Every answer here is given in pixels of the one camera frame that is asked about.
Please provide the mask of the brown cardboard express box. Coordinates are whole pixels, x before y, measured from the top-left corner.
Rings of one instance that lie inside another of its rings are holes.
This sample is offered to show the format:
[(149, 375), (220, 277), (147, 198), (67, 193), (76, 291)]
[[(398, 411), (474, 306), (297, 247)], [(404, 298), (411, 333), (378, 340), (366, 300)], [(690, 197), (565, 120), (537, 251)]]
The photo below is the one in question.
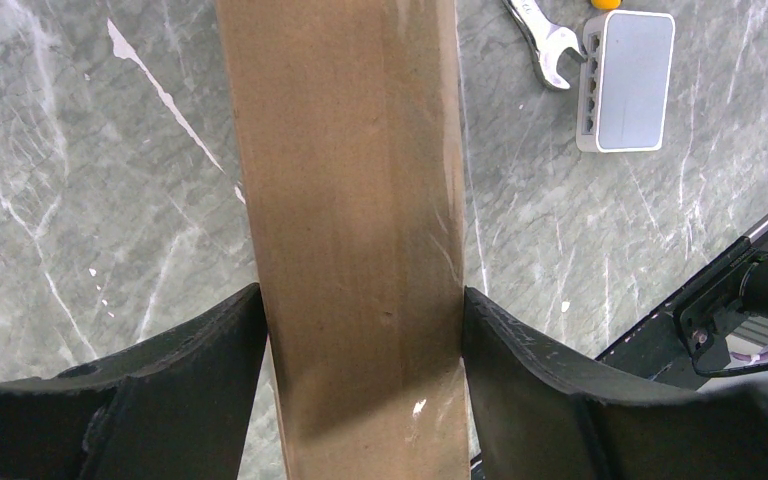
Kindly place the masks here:
[(466, 479), (451, 1), (220, 1), (291, 479)]

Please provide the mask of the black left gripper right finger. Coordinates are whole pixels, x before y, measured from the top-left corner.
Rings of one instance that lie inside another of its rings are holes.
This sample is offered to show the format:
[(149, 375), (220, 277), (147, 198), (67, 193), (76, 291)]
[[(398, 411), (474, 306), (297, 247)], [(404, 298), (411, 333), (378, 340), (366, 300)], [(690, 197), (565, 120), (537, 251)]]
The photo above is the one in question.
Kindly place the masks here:
[(768, 479), (768, 381), (696, 392), (590, 359), (464, 293), (489, 479)]

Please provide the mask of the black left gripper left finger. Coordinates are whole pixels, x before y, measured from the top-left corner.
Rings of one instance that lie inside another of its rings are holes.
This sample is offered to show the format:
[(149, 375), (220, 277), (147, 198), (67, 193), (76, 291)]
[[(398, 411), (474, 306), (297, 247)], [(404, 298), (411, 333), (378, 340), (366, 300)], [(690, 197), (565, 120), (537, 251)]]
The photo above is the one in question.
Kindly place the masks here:
[(0, 382), (0, 479), (234, 479), (267, 340), (250, 284), (51, 378)]

